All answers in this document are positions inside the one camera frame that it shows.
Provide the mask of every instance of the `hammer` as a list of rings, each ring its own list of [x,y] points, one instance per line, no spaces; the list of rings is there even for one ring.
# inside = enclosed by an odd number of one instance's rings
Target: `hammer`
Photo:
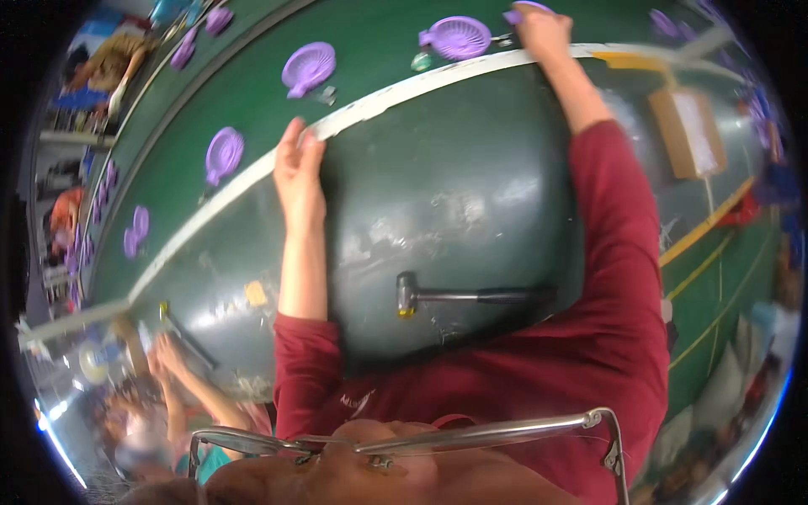
[[[488,288],[478,290],[421,289],[415,274],[403,271],[396,277],[398,316],[411,318],[419,301],[476,301],[477,303],[517,304],[549,303],[555,300],[556,288]]]

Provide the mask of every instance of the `sleeve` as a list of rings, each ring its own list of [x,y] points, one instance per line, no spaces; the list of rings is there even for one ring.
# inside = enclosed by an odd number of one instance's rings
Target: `sleeve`
[[[141,47],[146,47],[148,44],[141,36],[130,35],[126,33],[113,33],[101,43],[99,48],[95,50],[90,60],[100,63],[105,58],[111,56],[113,53],[119,53],[126,57],[131,57],[135,51]]]
[[[620,127],[605,121],[575,136],[570,172],[586,252],[581,299],[563,316],[595,317],[611,327],[651,322],[662,328],[659,216]]]
[[[287,438],[304,433],[324,401],[342,383],[342,358],[333,322],[278,314],[274,327],[275,434]]]

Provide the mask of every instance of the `hand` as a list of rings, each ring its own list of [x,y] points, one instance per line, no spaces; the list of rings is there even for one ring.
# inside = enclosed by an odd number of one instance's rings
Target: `hand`
[[[320,163],[326,143],[318,141],[314,132],[307,129],[298,147],[304,128],[305,122],[299,117],[286,127],[278,144],[272,173],[280,207],[284,211],[287,238],[322,233],[326,219],[326,197],[320,185]]]
[[[115,116],[120,110],[120,105],[124,101],[124,93],[126,93],[126,86],[128,79],[123,78],[115,91],[109,97],[109,115]]]
[[[152,377],[161,383],[168,381],[168,370],[166,370],[162,361],[157,357],[157,345],[146,355],[146,360],[149,362],[149,373],[152,374]]]
[[[187,371],[183,354],[169,335],[165,333],[158,335],[154,346],[155,356],[165,370],[175,375]]]
[[[568,58],[572,19],[524,3],[513,8],[522,14],[516,32],[522,45],[540,65]]]

